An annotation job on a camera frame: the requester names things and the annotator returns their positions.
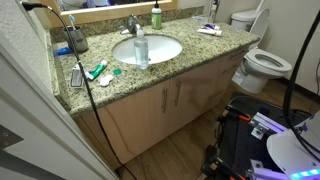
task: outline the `vanity cabinet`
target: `vanity cabinet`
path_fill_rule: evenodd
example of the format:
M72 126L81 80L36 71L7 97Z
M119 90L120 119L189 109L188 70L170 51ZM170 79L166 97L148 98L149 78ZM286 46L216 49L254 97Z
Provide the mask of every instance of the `vanity cabinet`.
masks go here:
M214 107L245 52L235 51L98 109L120 161L128 162ZM119 164L96 121L93 113L76 120L101 156L116 169Z
M170 81L165 136L210 109L217 93L220 60L174 77Z

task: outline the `wooden floor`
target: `wooden floor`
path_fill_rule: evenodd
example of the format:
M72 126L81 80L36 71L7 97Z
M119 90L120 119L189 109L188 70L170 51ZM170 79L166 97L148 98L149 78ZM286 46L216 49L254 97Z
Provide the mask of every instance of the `wooden floor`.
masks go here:
M269 80L259 94L250 94L231 84L217 107L198 117L171 136L162 140L140 156L128 162L127 167L138 180L195 180L201 174L204 151L209 144L215 143L215 119L228 104L232 92L239 91L260 99L282 105L286 86L276 80ZM291 108L309 112L311 101L294 92ZM313 105L313 112L320 109ZM127 171L121 170L124 180L133 179Z

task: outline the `sink basin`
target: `sink basin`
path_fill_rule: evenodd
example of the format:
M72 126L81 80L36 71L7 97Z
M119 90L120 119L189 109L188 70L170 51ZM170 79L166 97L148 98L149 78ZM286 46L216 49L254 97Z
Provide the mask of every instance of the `sink basin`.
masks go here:
M145 37L148 39L149 64L168 61L179 55L182 51L181 44L173 38L157 35ZM119 43L112 50L113 57L124 63L136 64L133 46L134 40L135 38L131 38Z

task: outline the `blue light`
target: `blue light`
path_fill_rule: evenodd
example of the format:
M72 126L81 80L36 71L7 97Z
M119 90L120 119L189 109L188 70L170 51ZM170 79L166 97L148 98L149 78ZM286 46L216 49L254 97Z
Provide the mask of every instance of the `blue light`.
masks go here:
M310 176L308 171L304 171L300 173L303 177Z
M291 178L294 180L302 179L305 177L316 176L320 174L320 169L313 169L310 171L303 171L300 173L295 173L291 175Z
M320 170L317 170L317 169L313 169L310 171L311 174L313 175L317 175L317 174L320 174Z
M300 179L302 176L300 176L300 174L296 173L296 174L292 174L291 177L292 177L292 179Z

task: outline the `toilet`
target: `toilet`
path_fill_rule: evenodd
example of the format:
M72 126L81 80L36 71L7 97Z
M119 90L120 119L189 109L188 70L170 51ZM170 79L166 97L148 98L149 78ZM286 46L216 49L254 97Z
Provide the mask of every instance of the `toilet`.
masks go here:
M268 26L269 10L235 13L231 18L233 28L245 31L250 29L249 32L259 36L261 41ZM261 92L268 79L282 78L292 69L287 61L259 49L260 41L249 47L249 52L232 77L234 83L251 93Z

